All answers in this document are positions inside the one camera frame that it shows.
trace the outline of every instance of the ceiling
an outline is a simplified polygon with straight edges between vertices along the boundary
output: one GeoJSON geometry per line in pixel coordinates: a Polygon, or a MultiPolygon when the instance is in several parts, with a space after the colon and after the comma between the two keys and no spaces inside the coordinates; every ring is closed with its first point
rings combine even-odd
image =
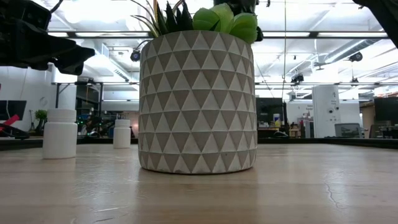
{"type": "MultiPolygon", "coordinates": [[[[58,0],[35,0],[41,5],[52,8],[58,0]]],[[[166,0],[158,0],[165,6],[166,0]]],[[[193,14],[200,7],[211,7],[213,0],[186,0],[193,14]]],[[[359,9],[352,0],[271,0],[266,7],[266,0],[256,8],[259,27],[264,31],[381,31],[381,26],[367,9],[359,9]]],[[[130,0],[64,0],[53,15],[49,31],[140,31],[147,30],[131,15],[147,16],[146,11],[137,7],[130,0]]],[[[133,48],[145,39],[95,39],[95,45],[104,44],[109,49],[109,57],[119,68],[137,78],[139,63],[132,62],[129,56],[133,48]]],[[[352,76],[360,82],[394,82],[398,79],[398,50],[390,40],[380,40],[361,49],[363,60],[349,62],[337,60],[317,70],[314,63],[322,58],[347,51],[348,47],[363,44],[362,40],[350,39],[265,39],[252,45],[255,58],[257,82],[290,82],[291,76],[302,73],[305,82],[349,82],[352,76]]],[[[84,75],[101,76],[98,68],[86,66],[84,75]]],[[[106,80],[121,82],[115,75],[106,80]]],[[[310,93],[308,87],[264,86],[269,94],[310,93]]],[[[375,86],[355,88],[358,93],[371,91],[375,86]]]]}

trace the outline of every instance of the wooden table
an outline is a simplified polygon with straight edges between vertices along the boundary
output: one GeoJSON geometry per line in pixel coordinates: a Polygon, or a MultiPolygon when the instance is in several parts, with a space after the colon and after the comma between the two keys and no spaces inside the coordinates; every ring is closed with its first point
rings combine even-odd
{"type": "Polygon", "coordinates": [[[397,223],[398,151],[260,145],[253,169],[170,175],[140,169],[137,146],[80,145],[77,158],[0,152],[7,224],[397,223]]]}

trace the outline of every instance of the plant pot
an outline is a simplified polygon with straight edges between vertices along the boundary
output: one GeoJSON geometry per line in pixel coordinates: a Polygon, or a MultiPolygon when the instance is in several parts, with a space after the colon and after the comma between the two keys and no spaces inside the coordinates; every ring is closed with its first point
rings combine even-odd
{"type": "Polygon", "coordinates": [[[250,45],[229,34],[183,31],[142,50],[139,160],[148,170],[221,174],[256,160],[250,45]]]}

